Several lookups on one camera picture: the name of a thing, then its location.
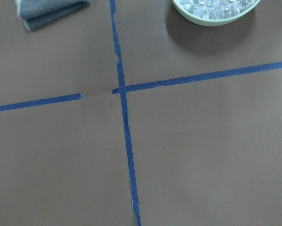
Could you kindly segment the grey folded cloth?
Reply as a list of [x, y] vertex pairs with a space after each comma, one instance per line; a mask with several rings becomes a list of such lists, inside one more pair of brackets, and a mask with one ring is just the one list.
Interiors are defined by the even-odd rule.
[[34, 30], [90, 4], [89, 0], [16, 0], [16, 14]]

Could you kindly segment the green bowl of ice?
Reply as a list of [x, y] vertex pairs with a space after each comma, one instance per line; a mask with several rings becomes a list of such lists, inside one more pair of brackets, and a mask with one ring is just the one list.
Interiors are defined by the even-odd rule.
[[229, 24], [249, 13], [258, 0], [174, 0], [178, 12], [188, 21], [201, 26]]

